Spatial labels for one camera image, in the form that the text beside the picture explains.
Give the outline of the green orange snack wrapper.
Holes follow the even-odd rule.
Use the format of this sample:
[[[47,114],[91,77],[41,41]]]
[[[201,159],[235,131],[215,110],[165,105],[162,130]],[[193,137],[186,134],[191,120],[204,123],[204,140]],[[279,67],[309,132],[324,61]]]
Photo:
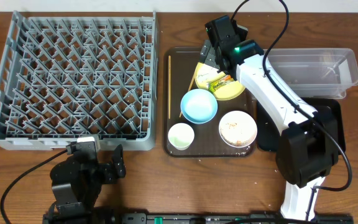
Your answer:
[[[227,85],[228,83],[231,83],[233,82],[234,79],[230,76],[230,75],[225,75],[224,77],[222,78],[219,78],[215,81],[212,81],[212,82],[209,82],[207,84],[207,87],[208,87],[208,90],[211,92],[211,93],[214,93],[216,92],[218,89],[220,89],[221,87]]]

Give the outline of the small white cup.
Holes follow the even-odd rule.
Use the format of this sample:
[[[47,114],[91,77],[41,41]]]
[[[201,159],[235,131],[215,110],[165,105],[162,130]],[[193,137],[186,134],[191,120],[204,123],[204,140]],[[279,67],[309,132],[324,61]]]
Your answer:
[[[168,141],[176,149],[184,151],[189,148],[195,138],[193,128],[186,123],[174,124],[168,130]]]

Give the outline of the white bowl with food residue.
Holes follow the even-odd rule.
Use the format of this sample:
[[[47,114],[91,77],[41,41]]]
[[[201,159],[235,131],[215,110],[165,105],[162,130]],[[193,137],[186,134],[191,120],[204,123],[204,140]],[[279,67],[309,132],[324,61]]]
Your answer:
[[[230,111],[219,121],[219,135],[231,147],[250,146],[257,137],[257,125],[251,115],[243,111]]]

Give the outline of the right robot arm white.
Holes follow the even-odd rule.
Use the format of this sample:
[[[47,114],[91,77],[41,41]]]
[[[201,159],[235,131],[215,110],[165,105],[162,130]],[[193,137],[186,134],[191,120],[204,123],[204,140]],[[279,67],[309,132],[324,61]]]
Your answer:
[[[278,75],[247,29],[229,16],[205,25],[215,63],[244,85],[272,119],[279,133],[276,163],[286,180],[280,213],[312,221],[321,184],[337,164],[337,121],[302,100]]]

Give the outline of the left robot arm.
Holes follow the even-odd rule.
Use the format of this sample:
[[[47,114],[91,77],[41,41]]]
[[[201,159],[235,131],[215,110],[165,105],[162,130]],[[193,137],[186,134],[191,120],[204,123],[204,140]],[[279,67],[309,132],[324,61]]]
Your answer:
[[[94,142],[72,142],[70,155],[50,172],[55,202],[43,223],[114,223],[113,209],[95,207],[101,187],[126,176],[123,147],[118,145],[108,163],[100,163]]]

